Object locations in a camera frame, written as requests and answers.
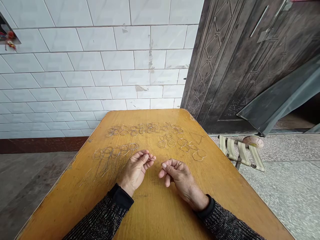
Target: floor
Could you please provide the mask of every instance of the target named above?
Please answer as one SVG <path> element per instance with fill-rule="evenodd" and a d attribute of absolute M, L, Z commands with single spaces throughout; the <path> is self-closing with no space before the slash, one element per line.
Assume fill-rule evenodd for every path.
<path fill-rule="evenodd" d="M 218 138 L 212 138 L 219 144 Z M 269 135 L 259 151 L 266 172 L 240 173 L 296 240 L 320 236 L 320 134 Z M 12 240 L 76 152 L 0 155 L 0 232 Z"/>

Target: yellow table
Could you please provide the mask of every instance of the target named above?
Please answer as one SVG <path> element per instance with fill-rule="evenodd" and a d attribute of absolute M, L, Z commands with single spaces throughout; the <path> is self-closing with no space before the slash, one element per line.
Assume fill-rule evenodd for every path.
<path fill-rule="evenodd" d="M 193 150 L 183 152 L 178 144 L 159 148 L 158 135 L 166 132 L 105 137 L 111 126 L 151 122 L 159 122 L 160 125 L 170 122 L 181 126 L 188 141 L 193 141 L 190 133 L 203 135 L 201 143 L 196 145 L 207 152 L 207 157 L 197 162 L 192 157 Z M 86 178 L 87 173 L 97 165 L 93 153 L 99 148 L 133 142 L 140 145 L 139 150 L 148 149 L 159 161 L 175 158 L 185 162 L 205 193 L 266 239 L 293 240 L 248 182 L 184 109 L 109 112 L 33 213 L 19 239 L 61 239 L 112 187 L 111 184 L 107 185 L 111 171 L 99 178 L 100 183 L 94 182 L 94 178 Z M 115 238 L 209 239 L 210 236 L 191 209 L 176 194 L 174 184 L 166 188 L 163 179 L 158 179 L 160 168 L 160 163 L 155 162 L 147 171 L 142 185 L 133 195 L 135 203 L 123 219 Z"/>

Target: ceramic tile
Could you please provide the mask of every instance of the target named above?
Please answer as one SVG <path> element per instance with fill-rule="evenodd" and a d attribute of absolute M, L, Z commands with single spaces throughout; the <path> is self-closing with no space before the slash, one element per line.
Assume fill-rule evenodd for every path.
<path fill-rule="evenodd" d="M 124 99 L 102 100 L 101 103 L 104 110 L 127 110 L 126 100 Z"/>
<path fill-rule="evenodd" d="M 76 101 L 57 101 L 52 102 L 58 112 L 76 112 L 80 111 Z"/>
<path fill-rule="evenodd" d="M 33 73 L 32 76 L 40 87 L 67 87 L 60 72 Z"/>
<path fill-rule="evenodd" d="M 121 86 L 120 71 L 91 71 L 96 86 Z"/>
<path fill-rule="evenodd" d="M 87 99 L 112 99 L 109 87 L 84 87 Z"/>
<path fill-rule="evenodd" d="M 184 85 L 167 85 L 163 86 L 163 98 L 181 98 L 183 95 Z"/>
<path fill-rule="evenodd" d="M 137 90 L 138 98 L 161 98 L 163 86 L 139 86 L 143 90 Z"/>
<path fill-rule="evenodd" d="M 56 88 L 62 100 L 87 99 L 82 87 Z"/>
<path fill-rule="evenodd" d="M 31 122 L 52 122 L 47 113 L 27 113 L 25 114 Z"/>
<path fill-rule="evenodd" d="M 134 69 L 133 51 L 101 52 L 105 70 Z"/>
<path fill-rule="evenodd" d="M 169 24 L 199 24 L 204 0 L 171 0 Z"/>
<path fill-rule="evenodd" d="M 34 112 L 44 113 L 57 111 L 51 102 L 29 102 L 27 104 Z"/>
<path fill-rule="evenodd" d="M 150 71 L 151 85 L 177 84 L 178 69 L 155 69 Z"/>
<path fill-rule="evenodd" d="M 77 101 L 80 111 L 100 111 L 103 110 L 100 100 Z"/>
<path fill-rule="evenodd" d="M 43 72 L 41 65 L 32 53 L 7 54 L 2 57 L 16 73 Z"/>
<path fill-rule="evenodd" d="M 67 53 L 36 53 L 35 56 L 46 72 L 74 70 Z"/>
<path fill-rule="evenodd" d="M 133 51 L 135 69 L 163 69 L 166 50 Z"/>
<path fill-rule="evenodd" d="M 75 120 L 70 112 L 54 112 L 48 113 L 48 115 L 54 122 L 66 122 Z"/>
<path fill-rule="evenodd" d="M 68 53 L 75 71 L 104 70 L 100 52 Z"/>
<path fill-rule="evenodd" d="M 150 99 L 150 109 L 173 108 L 174 98 L 154 98 Z"/>
<path fill-rule="evenodd" d="M 149 70 L 126 70 L 121 71 L 122 84 L 134 85 L 149 85 Z"/>
<path fill-rule="evenodd" d="M 26 103 L 4 103 L 3 106 L 11 113 L 33 113 Z"/>
<path fill-rule="evenodd" d="M 17 44 L 17 53 L 49 52 L 38 29 L 16 29 L 21 44 Z"/>
<path fill-rule="evenodd" d="M 31 73 L 9 73 L 2 75 L 14 88 L 40 88 Z"/>
<path fill-rule="evenodd" d="M 43 0 L 2 0 L 19 28 L 54 27 Z"/>
<path fill-rule="evenodd" d="M 189 68 L 192 49 L 167 50 L 166 68 Z"/>
<path fill-rule="evenodd" d="M 150 49 L 150 27 L 113 27 L 117 50 Z"/>
<path fill-rule="evenodd" d="M 199 25 L 188 25 L 184 48 L 193 48 Z"/>
<path fill-rule="evenodd" d="M 151 26 L 151 49 L 179 49 L 184 47 L 187 25 Z"/>
<path fill-rule="evenodd" d="M 92 26 L 86 0 L 45 0 L 56 27 Z"/>
<path fill-rule="evenodd" d="M 87 0 L 94 26 L 130 25 L 129 0 Z"/>
<path fill-rule="evenodd" d="M 75 28 L 43 28 L 40 33 L 50 52 L 83 51 Z"/>
<path fill-rule="evenodd" d="M 75 121 L 96 120 L 93 112 L 72 112 Z"/>
<path fill-rule="evenodd" d="M 130 99 L 137 98 L 135 86 L 110 87 L 113 99 Z"/>
<path fill-rule="evenodd" d="M 150 109 L 150 99 L 126 99 L 128 110 Z"/>
<path fill-rule="evenodd" d="M 91 73 L 86 72 L 62 72 L 61 73 L 68 87 L 94 86 Z"/>
<path fill-rule="evenodd" d="M 132 25 L 169 24 L 170 0 L 130 0 Z"/>
<path fill-rule="evenodd" d="M 2 90 L 2 92 L 12 101 L 12 102 L 32 102 L 36 99 L 32 96 L 28 89 L 10 89 Z"/>
<path fill-rule="evenodd" d="M 117 50 L 112 27 L 77 28 L 84 51 Z"/>

